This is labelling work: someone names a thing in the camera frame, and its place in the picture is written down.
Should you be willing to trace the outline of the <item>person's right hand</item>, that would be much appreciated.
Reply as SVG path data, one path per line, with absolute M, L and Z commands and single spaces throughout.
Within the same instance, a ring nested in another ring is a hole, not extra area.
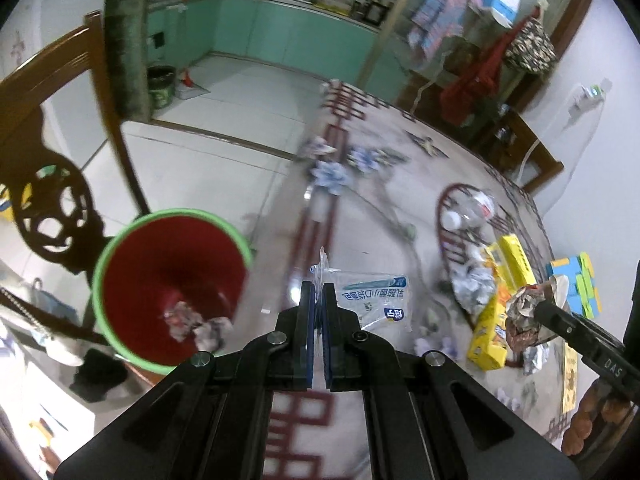
M 578 455 L 593 433 L 598 419 L 605 425 L 626 429 L 633 412 L 634 406 L 628 400 L 612 393 L 610 385 L 602 378 L 596 379 L 582 396 L 570 426 L 564 432 L 561 451 L 566 456 Z

